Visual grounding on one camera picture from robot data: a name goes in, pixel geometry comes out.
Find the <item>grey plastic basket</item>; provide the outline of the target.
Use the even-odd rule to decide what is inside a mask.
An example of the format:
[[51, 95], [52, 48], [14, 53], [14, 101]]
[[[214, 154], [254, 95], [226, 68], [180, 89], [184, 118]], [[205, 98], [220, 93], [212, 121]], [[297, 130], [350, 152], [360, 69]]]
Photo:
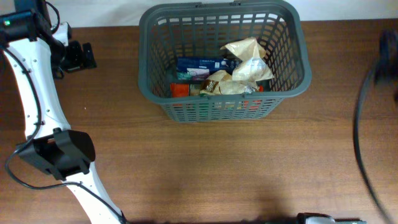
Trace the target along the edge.
[[[248, 37], [266, 50], [274, 78], [260, 82], [264, 91], [210, 96], [205, 121], [263, 118], [284, 99], [303, 93], [312, 80], [299, 14], [285, 1], [159, 4], [143, 14], [139, 30], [139, 89], [174, 121], [200, 121], [198, 106], [204, 102], [200, 96], [172, 97], [179, 57], [233, 59], [220, 48]], [[246, 109], [238, 110], [244, 101]], [[227, 102], [234, 103], [232, 108]]]

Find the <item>orange spaghetti packet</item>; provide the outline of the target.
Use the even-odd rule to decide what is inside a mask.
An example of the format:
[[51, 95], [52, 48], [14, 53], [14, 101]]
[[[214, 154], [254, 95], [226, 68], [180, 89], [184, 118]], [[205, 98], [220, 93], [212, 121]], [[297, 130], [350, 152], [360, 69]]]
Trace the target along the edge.
[[[170, 90], [173, 98], [186, 97], [186, 96], [197, 96], [200, 94], [201, 84], [179, 84], [179, 83], [171, 83]], [[259, 85], [259, 91], [263, 92], [264, 87]], [[225, 104], [226, 108], [232, 108], [234, 103], [227, 102]], [[241, 106], [238, 107], [238, 110], [246, 109], [248, 105], [248, 101], [244, 101], [243, 103], [239, 103]]]

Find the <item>blue carton box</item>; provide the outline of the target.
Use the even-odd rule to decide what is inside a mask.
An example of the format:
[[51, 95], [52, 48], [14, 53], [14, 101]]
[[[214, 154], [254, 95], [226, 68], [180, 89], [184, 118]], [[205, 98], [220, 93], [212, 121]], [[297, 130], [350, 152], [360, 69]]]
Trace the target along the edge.
[[241, 60], [227, 58], [179, 57], [177, 59], [177, 79], [203, 81], [219, 70], [232, 74]]

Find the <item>green lid jar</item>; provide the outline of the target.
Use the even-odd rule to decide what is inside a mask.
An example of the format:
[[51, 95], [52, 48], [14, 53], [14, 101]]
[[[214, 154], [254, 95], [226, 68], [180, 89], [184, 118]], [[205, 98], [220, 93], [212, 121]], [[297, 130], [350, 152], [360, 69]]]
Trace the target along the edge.
[[209, 100], [211, 99], [211, 97], [204, 93], [201, 93], [200, 97], [203, 98], [204, 102], [200, 103], [198, 106], [199, 119], [200, 119], [200, 121], [205, 121], [209, 118], [209, 110], [210, 110]]

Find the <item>beige paper bag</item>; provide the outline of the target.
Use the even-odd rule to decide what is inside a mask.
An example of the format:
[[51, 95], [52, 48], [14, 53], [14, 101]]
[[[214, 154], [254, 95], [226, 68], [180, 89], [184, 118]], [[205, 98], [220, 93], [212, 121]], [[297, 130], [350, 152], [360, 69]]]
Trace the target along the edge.
[[265, 62], [266, 50], [255, 37], [230, 42], [220, 48], [228, 50], [242, 62], [233, 70], [232, 80], [259, 82], [274, 78]]

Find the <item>brown snack bag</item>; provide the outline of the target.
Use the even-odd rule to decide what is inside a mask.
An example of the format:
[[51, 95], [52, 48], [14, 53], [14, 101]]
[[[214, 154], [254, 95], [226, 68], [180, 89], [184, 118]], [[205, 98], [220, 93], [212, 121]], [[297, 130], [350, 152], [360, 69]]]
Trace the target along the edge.
[[240, 95], [257, 91], [259, 91], [259, 86], [255, 82], [233, 80], [232, 75], [228, 72], [219, 70], [203, 81], [200, 93], [206, 95]]

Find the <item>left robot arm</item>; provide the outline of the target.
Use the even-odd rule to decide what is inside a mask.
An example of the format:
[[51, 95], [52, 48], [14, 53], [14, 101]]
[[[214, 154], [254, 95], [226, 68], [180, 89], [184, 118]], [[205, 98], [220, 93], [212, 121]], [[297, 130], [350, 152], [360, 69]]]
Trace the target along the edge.
[[50, 20], [52, 4], [14, 0], [1, 14], [1, 52], [16, 79], [25, 119], [19, 157], [67, 187], [92, 223], [126, 223], [107, 194], [95, 167], [90, 136], [72, 130], [60, 105], [55, 81], [66, 73], [96, 67], [92, 47], [72, 39], [67, 22]]

